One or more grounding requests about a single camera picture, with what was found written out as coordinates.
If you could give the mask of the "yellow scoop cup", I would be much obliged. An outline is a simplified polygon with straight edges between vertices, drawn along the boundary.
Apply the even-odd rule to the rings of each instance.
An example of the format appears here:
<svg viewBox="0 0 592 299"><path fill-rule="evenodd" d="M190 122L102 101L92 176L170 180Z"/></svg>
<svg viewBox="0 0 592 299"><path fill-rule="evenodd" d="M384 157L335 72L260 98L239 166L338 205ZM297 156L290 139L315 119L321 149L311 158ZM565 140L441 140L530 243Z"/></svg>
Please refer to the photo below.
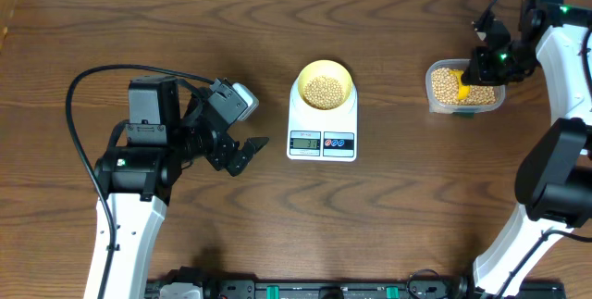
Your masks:
<svg viewBox="0 0 592 299"><path fill-rule="evenodd" d="M459 101L465 100L468 95L470 94L471 87L469 85L463 84L462 75L463 71L458 69L451 69L450 74L456 78L458 83L458 92L457 92L457 99Z"/></svg>

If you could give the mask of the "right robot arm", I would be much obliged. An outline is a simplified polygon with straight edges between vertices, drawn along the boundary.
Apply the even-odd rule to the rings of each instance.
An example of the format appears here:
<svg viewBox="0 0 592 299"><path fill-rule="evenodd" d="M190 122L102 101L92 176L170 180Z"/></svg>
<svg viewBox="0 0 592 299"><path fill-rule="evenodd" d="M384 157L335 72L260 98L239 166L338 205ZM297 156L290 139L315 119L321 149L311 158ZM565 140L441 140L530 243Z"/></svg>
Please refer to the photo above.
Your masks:
<svg viewBox="0 0 592 299"><path fill-rule="evenodd" d="M518 168L517 204L494 243L472 264L461 298L516 297L524 278L560 239L591 218L591 12L564 0L522 0L513 40L490 9L474 23L483 41L465 85L501 86L542 69L551 126Z"/></svg>

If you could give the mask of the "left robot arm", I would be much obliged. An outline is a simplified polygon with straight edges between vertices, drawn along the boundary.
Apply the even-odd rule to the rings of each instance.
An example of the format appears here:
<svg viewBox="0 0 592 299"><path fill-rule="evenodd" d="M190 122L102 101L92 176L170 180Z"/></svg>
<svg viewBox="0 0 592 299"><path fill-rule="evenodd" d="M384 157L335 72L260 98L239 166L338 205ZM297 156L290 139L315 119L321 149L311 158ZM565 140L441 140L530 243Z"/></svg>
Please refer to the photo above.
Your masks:
<svg viewBox="0 0 592 299"><path fill-rule="evenodd" d="M189 128L163 145L118 146L121 133L133 128L126 120L116 125L93 172L99 200L86 298L142 298L155 239L182 171L204 157L235 177L269 142L252 137L238 147L225 132Z"/></svg>

